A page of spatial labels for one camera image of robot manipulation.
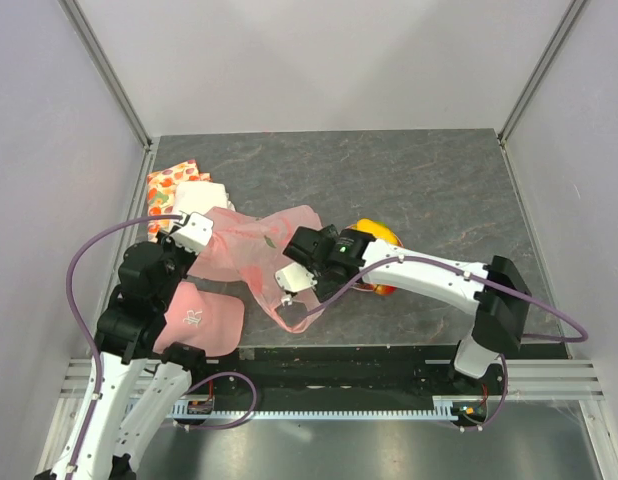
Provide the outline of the red fake fruit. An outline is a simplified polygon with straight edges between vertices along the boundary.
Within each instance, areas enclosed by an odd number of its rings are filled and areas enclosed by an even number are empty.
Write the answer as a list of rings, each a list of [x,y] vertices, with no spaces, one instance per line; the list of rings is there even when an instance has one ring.
[[[380,296],[388,296],[395,292],[396,288],[388,285],[374,285],[373,292]]]

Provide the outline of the yellow fake mango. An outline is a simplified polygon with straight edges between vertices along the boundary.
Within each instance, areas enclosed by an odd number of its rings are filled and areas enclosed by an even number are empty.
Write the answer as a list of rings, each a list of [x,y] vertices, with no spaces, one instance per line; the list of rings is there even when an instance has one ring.
[[[356,222],[355,229],[373,235],[377,239],[384,240],[392,245],[399,244],[399,238],[386,225],[363,218]]]

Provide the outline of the pink plastic bag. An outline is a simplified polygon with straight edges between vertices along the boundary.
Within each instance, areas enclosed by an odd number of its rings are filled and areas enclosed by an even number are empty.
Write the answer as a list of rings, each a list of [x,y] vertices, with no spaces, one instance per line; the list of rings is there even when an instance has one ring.
[[[302,205],[257,218],[214,207],[205,217],[213,221],[212,237],[189,274],[215,282],[243,281],[262,310],[283,330],[300,334],[319,317],[307,312],[300,320],[286,321],[277,309],[284,291],[275,273],[291,263],[283,251],[299,227],[322,228],[319,215]]]

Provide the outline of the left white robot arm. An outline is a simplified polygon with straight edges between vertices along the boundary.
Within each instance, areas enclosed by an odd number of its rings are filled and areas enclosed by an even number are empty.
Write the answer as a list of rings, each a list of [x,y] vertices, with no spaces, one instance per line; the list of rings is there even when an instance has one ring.
[[[40,479],[134,479],[145,451],[176,400],[208,382],[205,354],[176,342],[160,355],[149,387],[129,402],[166,326],[166,312],[201,243],[161,236],[129,247],[92,342],[89,382],[68,440]]]

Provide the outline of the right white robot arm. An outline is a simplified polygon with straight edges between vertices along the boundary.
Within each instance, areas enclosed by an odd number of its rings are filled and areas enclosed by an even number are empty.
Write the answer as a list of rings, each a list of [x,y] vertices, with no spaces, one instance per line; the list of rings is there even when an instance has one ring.
[[[354,285],[386,286],[444,302],[473,318],[459,342],[447,381],[466,394],[500,356],[518,353],[530,294],[508,258],[462,262],[414,252],[357,228],[298,228],[283,254],[290,264],[275,280],[287,294],[312,291],[324,309]]]

